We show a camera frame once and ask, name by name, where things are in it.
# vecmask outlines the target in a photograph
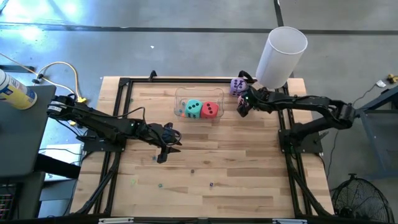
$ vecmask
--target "pink dice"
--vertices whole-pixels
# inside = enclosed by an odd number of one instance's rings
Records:
[[[246,90],[247,87],[248,84],[243,80],[243,78],[233,78],[231,80],[231,89],[229,94],[238,97],[241,95],[242,91]]]

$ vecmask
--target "gray floor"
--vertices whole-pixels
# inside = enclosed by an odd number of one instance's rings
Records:
[[[394,13],[398,3],[393,0],[280,0],[280,5],[285,25],[299,29],[398,29]],[[277,27],[273,0],[9,0],[0,22],[115,27]],[[295,69],[295,76],[305,79],[309,94],[350,102],[388,73],[398,73],[396,35],[307,37],[308,49]],[[236,76],[240,70],[254,74],[266,39],[267,34],[243,33],[0,30],[1,52],[19,62],[37,68],[59,60],[73,64],[79,72],[81,94],[90,99],[90,106],[96,104],[104,76],[148,75],[151,70],[160,76]],[[0,58],[0,63],[9,62]],[[13,75],[27,85],[33,78],[26,73]],[[47,75],[55,82],[74,85],[72,71],[62,65],[48,69]],[[381,91],[373,89],[355,106],[365,104]],[[66,93],[57,90],[57,94]],[[326,165],[335,133],[330,130],[322,141]],[[77,140],[71,133],[49,121],[43,146],[73,142]],[[375,170],[374,153],[357,120],[351,129],[339,133],[329,186],[336,187],[348,178],[348,173],[355,172],[361,177]],[[394,189],[398,179],[373,183],[382,190],[397,216],[398,196]],[[40,211],[40,216],[61,215],[60,210],[46,208]]]

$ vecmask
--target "wooden tabletop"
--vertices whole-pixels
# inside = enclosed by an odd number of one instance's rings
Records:
[[[120,77],[104,77],[97,110],[112,114]],[[288,80],[291,95],[305,95],[301,78]],[[174,115],[178,87],[224,91],[224,115],[219,123],[185,123]],[[242,118],[237,99],[228,95],[227,83],[135,83],[130,110],[146,107],[148,123],[174,123],[182,133],[179,153],[167,162],[152,159],[159,149],[128,141],[122,153],[112,216],[129,217],[241,217],[290,218],[294,216],[286,162],[277,140],[277,113],[250,111]],[[141,118],[141,112],[130,118]],[[312,120],[311,112],[294,110],[296,122]],[[89,199],[100,179],[104,153],[83,161],[71,212]],[[303,154],[307,184],[314,196],[333,212],[320,158]],[[104,191],[102,209],[108,195]],[[301,191],[300,208],[304,212]]]

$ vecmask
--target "yellow cable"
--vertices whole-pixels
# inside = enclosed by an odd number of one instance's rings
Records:
[[[26,70],[32,72],[33,74],[36,75],[36,77],[38,77],[39,74],[41,74],[46,68],[49,68],[49,66],[51,66],[51,65],[55,65],[55,64],[64,64],[64,65],[68,65],[68,66],[73,70],[73,72],[74,72],[74,74],[75,74],[76,96],[77,96],[78,99],[80,99],[81,101],[85,101],[84,98],[81,98],[81,97],[80,97],[80,94],[79,94],[79,85],[78,85],[78,77],[77,77],[77,71],[76,71],[75,68],[73,68],[73,66],[72,66],[71,64],[66,63],[66,62],[53,62],[53,63],[50,63],[50,64],[44,66],[42,69],[40,69],[40,71],[39,71],[38,73],[36,73],[36,72],[32,71],[31,69],[29,69],[29,68],[23,66],[21,63],[19,63],[19,62],[13,60],[13,59],[11,59],[11,58],[9,58],[8,56],[6,56],[6,55],[4,55],[4,54],[2,54],[2,53],[0,53],[0,55],[2,55],[3,57],[7,58],[8,60],[10,60],[10,61],[16,63],[17,65],[21,66],[22,68],[24,68],[24,69],[26,69]],[[59,87],[65,88],[65,89],[69,90],[69,91],[70,91],[71,93],[73,93],[73,94],[75,93],[73,90],[71,90],[71,89],[70,89],[69,87],[67,87],[67,86],[64,86],[64,85],[61,85],[61,84],[52,82],[52,81],[50,81],[50,80],[48,80],[48,79],[46,79],[46,78],[44,78],[44,77],[43,77],[42,79],[45,80],[45,81],[47,81],[47,82],[49,82],[49,83],[51,83],[51,84],[53,84],[53,85],[55,85],[55,86],[59,86]]]

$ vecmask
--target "fan grille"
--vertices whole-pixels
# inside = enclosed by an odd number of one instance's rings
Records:
[[[394,223],[387,199],[367,180],[351,177],[335,190],[332,201],[340,217]]]

